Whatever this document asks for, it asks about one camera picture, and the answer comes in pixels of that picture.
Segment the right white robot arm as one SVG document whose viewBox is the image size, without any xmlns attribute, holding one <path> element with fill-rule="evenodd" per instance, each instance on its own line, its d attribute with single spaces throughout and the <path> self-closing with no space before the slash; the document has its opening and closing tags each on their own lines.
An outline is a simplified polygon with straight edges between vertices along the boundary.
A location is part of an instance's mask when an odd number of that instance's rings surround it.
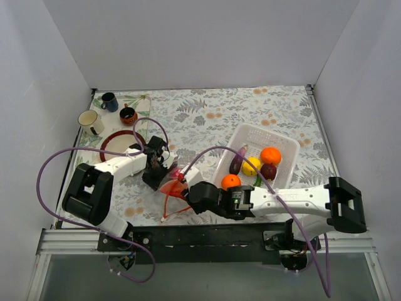
<svg viewBox="0 0 401 301">
<path fill-rule="evenodd" d="M 288 213 L 293 222 L 283 240 L 294 250 L 327 232 L 359 234 L 367 230 L 361 191 L 340 177 L 330 177 L 325 185 L 275 193 L 252 186 L 223 190 L 202 181 L 192 185 L 184 197 L 196 213 L 211 211 L 226 219 Z"/>
</svg>

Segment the fake watermelon slice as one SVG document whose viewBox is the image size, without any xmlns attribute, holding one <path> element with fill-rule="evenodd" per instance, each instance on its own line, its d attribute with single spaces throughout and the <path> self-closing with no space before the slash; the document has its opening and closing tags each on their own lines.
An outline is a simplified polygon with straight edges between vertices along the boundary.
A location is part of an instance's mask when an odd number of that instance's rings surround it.
<svg viewBox="0 0 401 301">
<path fill-rule="evenodd" d="M 160 192 L 169 196 L 179 197 L 184 190 L 187 189 L 187 185 L 181 183 L 178 180 L 171 180 L 160 187 Z"/>
</svg>

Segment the yellow fake lemon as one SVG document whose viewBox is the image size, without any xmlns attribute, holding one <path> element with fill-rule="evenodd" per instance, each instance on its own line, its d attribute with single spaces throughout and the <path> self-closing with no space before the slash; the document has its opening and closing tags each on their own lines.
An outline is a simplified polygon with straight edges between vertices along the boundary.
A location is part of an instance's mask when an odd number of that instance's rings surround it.
<svg viewBox="0 0 401 301">
<path fill-rule="evenodd" d="M 246 176 L 256 176 L 261 168 L 261 161 L 257 157 L 248 157 L 242 164 L 242 172 Z"/>
</svg>

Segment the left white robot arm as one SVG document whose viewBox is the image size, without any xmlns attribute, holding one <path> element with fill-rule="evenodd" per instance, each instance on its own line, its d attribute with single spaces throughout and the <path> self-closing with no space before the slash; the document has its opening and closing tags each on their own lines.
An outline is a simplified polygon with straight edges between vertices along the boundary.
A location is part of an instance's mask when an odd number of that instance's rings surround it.
<svg viewBox="0 0 401 301">
<path fill-rule="evenodd" d="M 153 136 L 148 144 L 131 145 L 123 156 L 115 156 L 94 166 L 78 165 L 63 198 L 62 208 L 111 234 L 112 243 L 118 250 L 128 250 L 133 245 L 133 235 L 129 232 L 132 225 L 111 209 L 113 186 L 141 172 L 142 181 L 156 191 L 176 165 L 177 155 L 168 150 L 163 139 Z"/>
</svg>

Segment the purple fake eggplant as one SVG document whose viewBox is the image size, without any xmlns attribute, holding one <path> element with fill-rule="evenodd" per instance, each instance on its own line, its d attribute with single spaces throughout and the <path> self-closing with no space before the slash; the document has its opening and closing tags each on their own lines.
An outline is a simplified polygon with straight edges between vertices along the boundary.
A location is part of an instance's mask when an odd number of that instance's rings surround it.
<svg viewBox="0 0 401 301">
<path fill-rule="evenodd" d="M 246 155 L 248 145 L 243 145 L 238 151 L 237 154 L 232 159 L 230 166 L 229 166 L 229 173 L 238 175 L 239 171 L 241 170 L 243 158 Z"/>
</svg>

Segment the clear zip top bag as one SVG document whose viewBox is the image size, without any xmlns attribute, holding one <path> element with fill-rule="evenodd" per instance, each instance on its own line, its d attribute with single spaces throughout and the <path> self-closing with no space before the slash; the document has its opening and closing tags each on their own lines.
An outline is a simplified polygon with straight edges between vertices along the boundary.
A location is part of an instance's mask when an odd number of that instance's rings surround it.
<svg viewBox="0 0 401 301">
<path fill-rule="evenodd" d="M 165 195 L 162 217 L 160 219 L 161 223 L 167 221 L 167 219 L 174 214 L 180 214 L 191 209 L 190 206 L 187 206 L 178 211 L 168 212 L 169 198 L 178 198 L 185 201 L 185 197 L 183 197 L 182 193 L 187 189 L 187 185 L 179 181 L 181 170 L 182 168 L 178 166 L 178 163 L 173 163 L 159 187 L 159 191 Z"/>
</svg>

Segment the orange fake mandarin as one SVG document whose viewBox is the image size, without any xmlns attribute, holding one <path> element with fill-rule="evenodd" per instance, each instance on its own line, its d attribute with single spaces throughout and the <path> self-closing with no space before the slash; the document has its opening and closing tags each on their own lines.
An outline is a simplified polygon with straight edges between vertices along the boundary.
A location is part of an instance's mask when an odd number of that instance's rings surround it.
<svg viewBox="0 0 401 301">
<path fill-rule="evenodd" d="M 281 153 L 274 147 L 264 148 L 259 155 L 264 164 L 272 164 L 277 166 L 282 159 Z"/>
</svg>

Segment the red fake apple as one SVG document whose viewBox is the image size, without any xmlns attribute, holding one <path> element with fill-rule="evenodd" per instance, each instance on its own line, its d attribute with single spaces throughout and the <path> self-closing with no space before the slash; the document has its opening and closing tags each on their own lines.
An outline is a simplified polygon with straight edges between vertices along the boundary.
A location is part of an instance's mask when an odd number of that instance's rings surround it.
<svg viewBox="0 0 401 301">
<path fill-rule="evenodd" d="M 171 178 L 177 179 L 177 178 L 179 177 L 179 174 L 181 173 L 181 170 L 182 170 L 182 169 L 179 168 L 179 167 L 173 168 L 173 169 L 171 170 L 171 172 L 170 172 Z"/>
</svg>

